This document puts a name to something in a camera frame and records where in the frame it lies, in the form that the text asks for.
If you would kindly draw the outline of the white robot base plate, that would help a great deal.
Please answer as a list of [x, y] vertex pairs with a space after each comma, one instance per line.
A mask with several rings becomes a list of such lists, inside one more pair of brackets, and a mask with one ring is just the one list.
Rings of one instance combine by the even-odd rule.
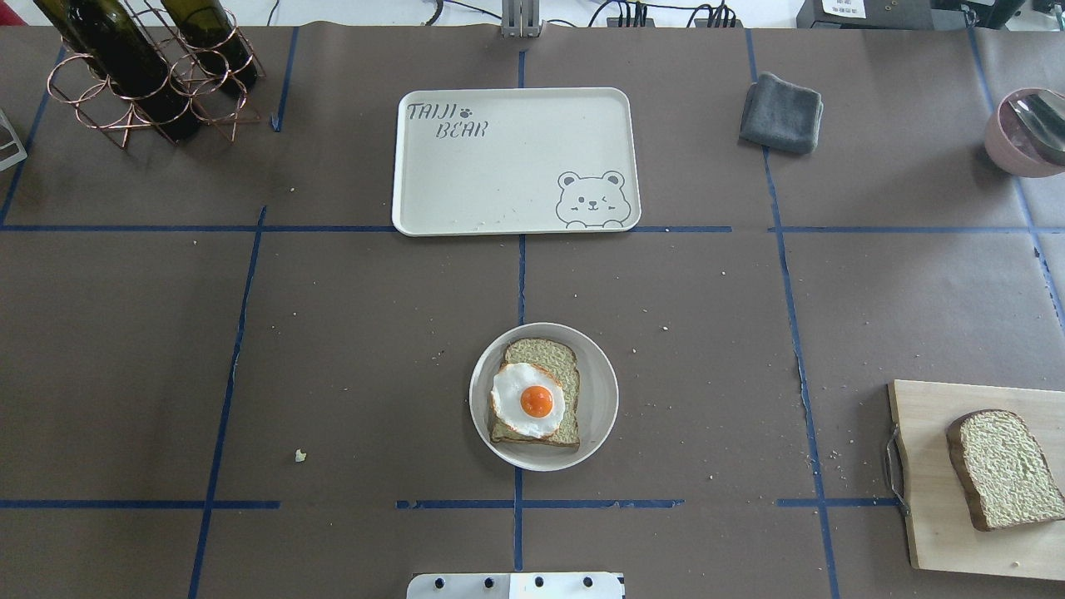
[[423, 573], [407, 598], [624, 598], [624, 576], [615, 572]]

